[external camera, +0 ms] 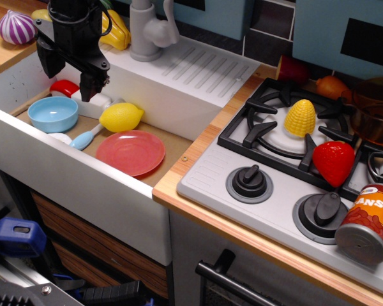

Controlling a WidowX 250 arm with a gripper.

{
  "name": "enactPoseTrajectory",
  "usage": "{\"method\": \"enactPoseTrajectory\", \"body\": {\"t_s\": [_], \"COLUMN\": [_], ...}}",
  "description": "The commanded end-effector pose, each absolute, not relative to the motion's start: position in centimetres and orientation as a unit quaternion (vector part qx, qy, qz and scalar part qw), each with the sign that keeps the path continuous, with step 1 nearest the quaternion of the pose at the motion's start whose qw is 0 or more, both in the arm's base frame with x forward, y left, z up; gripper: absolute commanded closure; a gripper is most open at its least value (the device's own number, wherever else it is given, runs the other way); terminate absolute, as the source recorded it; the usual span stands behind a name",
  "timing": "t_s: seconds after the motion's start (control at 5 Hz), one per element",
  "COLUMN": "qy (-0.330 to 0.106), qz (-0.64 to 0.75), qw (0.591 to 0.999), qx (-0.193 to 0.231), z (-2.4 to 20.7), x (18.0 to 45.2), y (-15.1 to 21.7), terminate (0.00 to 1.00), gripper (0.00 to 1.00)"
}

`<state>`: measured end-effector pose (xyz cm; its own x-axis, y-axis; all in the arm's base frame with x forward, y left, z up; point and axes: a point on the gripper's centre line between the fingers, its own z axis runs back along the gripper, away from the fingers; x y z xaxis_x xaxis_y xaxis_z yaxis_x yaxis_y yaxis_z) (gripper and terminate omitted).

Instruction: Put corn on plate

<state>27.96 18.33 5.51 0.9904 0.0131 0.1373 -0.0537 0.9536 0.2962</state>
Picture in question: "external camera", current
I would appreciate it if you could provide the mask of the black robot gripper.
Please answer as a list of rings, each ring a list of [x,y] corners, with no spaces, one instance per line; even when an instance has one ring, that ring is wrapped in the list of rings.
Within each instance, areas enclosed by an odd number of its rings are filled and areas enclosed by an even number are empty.
[[[42,68],[49,78],[63,70],[66,63],[81,71],[81,100],[90,102],[110,82],[110,64],[98,45],[110,31],[108,28],[102,33],[106,7],[101,1],[50,1],[47,10],[52,22],[34,20]]]

